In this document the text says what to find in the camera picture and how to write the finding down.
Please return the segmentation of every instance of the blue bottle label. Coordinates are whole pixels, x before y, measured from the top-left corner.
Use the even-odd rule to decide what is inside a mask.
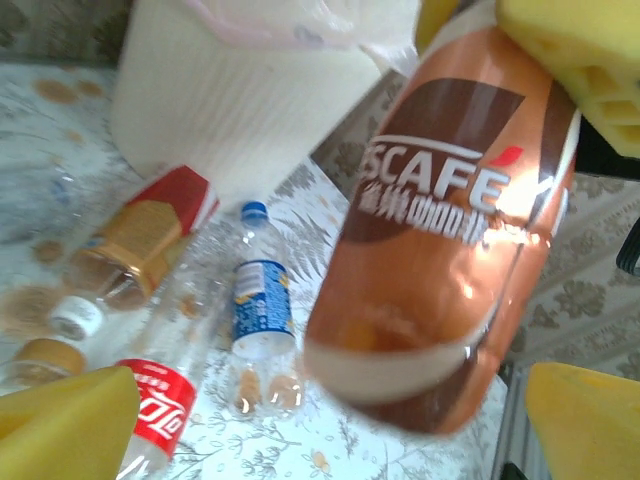
[[[236,270],[233,340],[261,332],[293,336],[289,276],[278,262],[256,260]]]

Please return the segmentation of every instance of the bottle cap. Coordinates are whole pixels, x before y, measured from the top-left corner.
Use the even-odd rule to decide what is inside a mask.
[[[16,361],[36,361],[49,363],[79,375],[87,364],[85,356],[71,345],[52,338],[37,338],[28,342],[13,357]]]
[[[75,295],[64,297],[49,315],[49,324],[56,333],[78,342],[94,335],[103,321],[100,307]]]
[[[247,202],[242,207],[242,220],[269,218],[267,207],[262,202]]]

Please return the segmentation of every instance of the red coca-cola label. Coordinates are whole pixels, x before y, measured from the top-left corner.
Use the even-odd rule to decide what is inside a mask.
[[[133,371],[140,392],[140,413],[133,432],[171,458],[191,413],[196,389],[178,372],[156,362],[133,358],[118,365]]]

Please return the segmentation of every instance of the yellow sponge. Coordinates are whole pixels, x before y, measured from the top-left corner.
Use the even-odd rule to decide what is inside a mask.
[[[640,382],[539,363],[526,406],[553,480],[640,478]]]
[[[1,397],[0,479],[113,480],[139,409],[126,367]]]
[[[639,0],[497,0],[496,15],[620,155],[640,157]]]
[[[457,6],[458,0],[423,0],[415,33],[418,54],[425,52]]]

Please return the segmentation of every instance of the patterned fabric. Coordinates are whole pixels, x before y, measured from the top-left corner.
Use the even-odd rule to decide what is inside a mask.
[[[0,59],[115,64],[133,0],[0,0]]]
[[[62,232],[65,239],[86,236],[140,184],[107,132],[113,79],[111,71],[0,66],[3,166],[20,164],[25,158],[53,161],[75,178],[82,208],[73,228]],[[301,340],[347,200],[307,159],[268,203],[273,222],[290,247],[293,317]],[[38,281],[55,277],[51,269],[34,262],[32,251],[24,244],[0,249],[0,266],[3,289],[14,275]],[[109,322],[114,335],[126,337],[127,328],[138,328],[143,322],[126,320],[113,318]],[[471,424],[444,440],[372,424],[331,401],[313,384],[297,418],[246,422],[231,417],[225,404],[222,388],[228,353],[223,347],[228,345],[227,329],[221,329],[219,337],[220,348],[210,353],[204,384],[167,479],[489,477],[506,393],[500,380],[493,383]],[[0,335],[0,361],[7,360],[19,343],[6,332]],[[100,345],[90,358],[91,367],[113,362],[121,342],[110,343],[113,345]]]
[[[640,342],[640,279],[615,265],[640,214],[640,185],[578,175],[570,203],[511,348],[522,365],[598,366]]]

